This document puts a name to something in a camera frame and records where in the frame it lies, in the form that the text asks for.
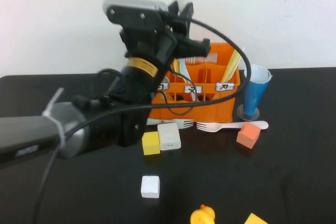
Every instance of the white block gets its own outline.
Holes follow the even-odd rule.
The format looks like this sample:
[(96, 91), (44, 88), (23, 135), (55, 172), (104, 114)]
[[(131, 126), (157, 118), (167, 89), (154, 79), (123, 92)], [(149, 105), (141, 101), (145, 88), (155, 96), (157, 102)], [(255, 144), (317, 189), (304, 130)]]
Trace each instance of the white block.
[(181, 148), (180, 132), (177, 123), (159, 124), (157, 127), (160, 139), (160, 150), (174, 150)]
[(160, 195), (160, 178), (158, 176), (142, 176), (141, 196), (158, 199)]

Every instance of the white wall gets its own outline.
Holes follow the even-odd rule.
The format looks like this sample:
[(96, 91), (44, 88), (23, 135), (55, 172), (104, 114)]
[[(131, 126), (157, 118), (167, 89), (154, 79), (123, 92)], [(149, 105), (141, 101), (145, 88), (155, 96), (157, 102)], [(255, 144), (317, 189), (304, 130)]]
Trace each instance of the white wall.
[[(103, 0), (0, 0), (0, 76), (87, 73), (125, 63)], [(192, 0), (194, 17), (268, 68), (336, 66), (336, 0)], [(218, 38), (200, 28), (193, 38)]]

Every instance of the yellow label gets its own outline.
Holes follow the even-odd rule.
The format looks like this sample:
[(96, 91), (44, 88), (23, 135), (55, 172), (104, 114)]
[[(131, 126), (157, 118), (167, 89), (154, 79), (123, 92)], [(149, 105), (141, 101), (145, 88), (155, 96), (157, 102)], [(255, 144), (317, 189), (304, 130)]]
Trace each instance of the yellow label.
[(150, 62), (141, 59), (141, 58), (130, 58), (127, 62), (128, 67), (135, 67), (135, 68), (140, 68), (141, 70), (145, 71), (146, 73), (149, 73), (152, 77), (156, 75), (158, 72), (158, 69), (156, 66), (151, 64)]

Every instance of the blue cup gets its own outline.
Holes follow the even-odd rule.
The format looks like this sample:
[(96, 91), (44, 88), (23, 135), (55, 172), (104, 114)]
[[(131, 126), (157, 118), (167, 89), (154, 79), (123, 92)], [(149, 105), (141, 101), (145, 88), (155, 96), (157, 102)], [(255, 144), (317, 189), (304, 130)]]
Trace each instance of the blue cup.
[(262, 66), (251, 65), (251, 70), (251, 79), (244, 92), (244, 104), (240, 105), (237, 110), (238, 116), (245, 121), (252, 121), (259, 117), (257, 106), (272, 78), (268, 69)]

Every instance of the orange bottle crate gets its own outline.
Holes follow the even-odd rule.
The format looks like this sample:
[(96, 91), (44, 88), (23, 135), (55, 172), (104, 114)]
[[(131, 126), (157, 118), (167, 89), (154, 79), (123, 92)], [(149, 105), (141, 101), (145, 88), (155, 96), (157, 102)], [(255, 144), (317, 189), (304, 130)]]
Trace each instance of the orange bottle crate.
[[(228, 43), (211, 43), (210, 54), (217, 54), (217, 60), (214, 60), (216, 62), (208, 61), (210, 59), (210, 54), (205, 62), (196, 61), (196, 64), (186, 62), (192, 81), (195, 86), (199, 86), (197, 89), (202, 90), (201, 93), (197, 91), (197, 97), (200, 101), (211, 100), (216, 94), (217, 98), (222, 98), (237, 91), (238, 86), (240, 85), (238, 68), (227, 84), (220, 83), (233, 51), (233, 47)], [(185, 83), (182, 78), (177, 77), (170, 72), (167, 73), (166, 76), (170, 81), (169, 88), (164, 90), (168, 103), (192, 102), (192, 97), (190, 93), (188, 93), (190, 92), (189, 88), (192, 85), (190, 83)], [(216, 89), (223, 89), (223, 85), (227, 90), (216, 91)], [(164, 103), (162, 94), (158, 93), (152, 103)], [(192, 111), (184, 116), (175, 115), (168, 109), (153, 109), (149, 117), (164, 120), (180, 118), (193, 119), (198, 122), (229, 123), (232, 122), (234, 103), (235, 98), (232, 98), (226, 102), (218, 104), (194, 107)], [(177, 113), (183, 113), (187, 109), (188, 108), (171, 108), (172, 111)]]

